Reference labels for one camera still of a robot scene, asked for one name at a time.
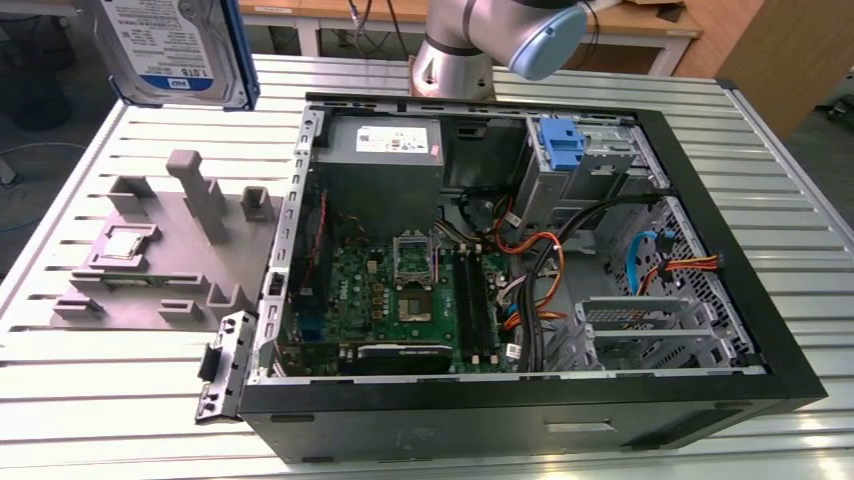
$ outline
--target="slotted aluminum table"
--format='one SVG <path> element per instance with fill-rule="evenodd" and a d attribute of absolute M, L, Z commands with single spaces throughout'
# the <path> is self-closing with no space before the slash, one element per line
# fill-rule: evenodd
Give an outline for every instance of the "slotted aluminum table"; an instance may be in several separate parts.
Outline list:
<path fill-rule="evenodd" d="M 401 62 L 256 57 L 257 111 L 117 105 L 0 287 L 0 477 L 828 478 L 854 472 L 854 256 L 850 229 L 737 92 L 708 80 L 563 72 L 536 84 L 497 69 L 499 100 L 664 112 L 830 398 L 677 451 L 415 463 L 285 465 L 245 424 L 196 427 L 196 369 L 212 334 L 48 327 L 53 300 L 112 205 L 116 175 L 166 176 L 198 150 L 224 192 L 289 182 L 306 91 L 403 95 Z"/>

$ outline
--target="label sticker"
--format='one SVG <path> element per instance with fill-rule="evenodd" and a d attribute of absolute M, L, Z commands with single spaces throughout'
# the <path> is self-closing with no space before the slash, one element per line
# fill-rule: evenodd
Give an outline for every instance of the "label sticker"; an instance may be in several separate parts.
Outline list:
<path fill-rule="evenodd" d="M 667 35 L 673 37 L 695 37 L 696 33 L 689 30 L 667 30 Z"/>
<path fill-rule="evenodd" d="M 427 153 L 427 129 L 417 127 L 360 127 L 356 152 Z"/>
<path fill-rule="evenodd" d="M 507 223 L 509 223 L 513 227 L 519 228 L 521 219 L 512 212 L 507 212 L 507 215 L 504 215 L 504 220 L 507 220 Z"/>
<path fill-rule="evenodd" d="M 206 90 L 213 72 L 198 29 L 178 12 L 177 2 L 110 0 L 102 5 L 142 80 L 166 90 Z"/>
<path fill-rule="evenodd" d="M 516 345 L 515 343 L 508 343 L 507 344 L 507 351 L 505 351 L 504 355 L 507 356 L 507 358 L 512 358 L 515 360 L 519 360 L 521 358 L 521 347 L 519 345 Z"/>
<path fill-rule="evenodd" d="M 293 13 L 293 10 L 284 7 L 254 7 L 258 13 Z"/>

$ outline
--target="hard drive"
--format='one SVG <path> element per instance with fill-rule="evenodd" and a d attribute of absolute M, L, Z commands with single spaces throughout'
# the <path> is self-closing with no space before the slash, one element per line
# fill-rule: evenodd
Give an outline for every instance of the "hard drive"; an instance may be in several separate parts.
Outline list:
<path fill-rule="evenodd" d="M 252 110 L 260 94 L 237 0 L 73 0 L 129 105 Z"/>

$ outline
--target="ram slot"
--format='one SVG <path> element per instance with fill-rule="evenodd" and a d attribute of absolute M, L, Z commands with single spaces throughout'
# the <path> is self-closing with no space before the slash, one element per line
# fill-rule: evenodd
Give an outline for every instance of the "ram slot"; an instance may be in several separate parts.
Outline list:
<path fill-rule="evenodd" d="M 495 346 L 485 277 L 480 267 L 480 256 L 471 252 L 453 256 L 453 290 L 461 356 L 464 359 L 488 357 L 495 353 Z"/>

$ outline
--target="blue cable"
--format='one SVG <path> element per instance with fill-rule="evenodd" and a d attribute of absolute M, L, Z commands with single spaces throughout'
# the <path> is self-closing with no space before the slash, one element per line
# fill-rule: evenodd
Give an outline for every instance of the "blue cable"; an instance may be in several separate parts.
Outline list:
<path fill-rule="evenodd" d="M 644 238 L 655 240 L 655 238 L 657 238 L 657 234 L 651 230 L 637 232 L 637 234 L 631 239 L 631 243 L 628 244 L 628 254 L 625 255 L 625 281 L 628 282 L 628 291 L 632 295 L 637 294 L 637 289 L 640 288 L 640 279 L 637 278 L 637 264 L 635 263 L 635 261 L 637 257 L 637 247 L 640 246 L 640 240 L 643 240 Z"/>
<path fill-rule="evenodd" d="M 0 233 L 9 233 L 9 232 L 13 232 L 14 230 L 20 230 L 21 228 L 26 228 L 28 226 L 38 223 L 40 221 L 41 221 L 41 217 L 36 218 L 34 220 L 30 220 L 26 223 L 20 224 L 20 225 L 14 225 L 12 227 L 0 228 Z"/>

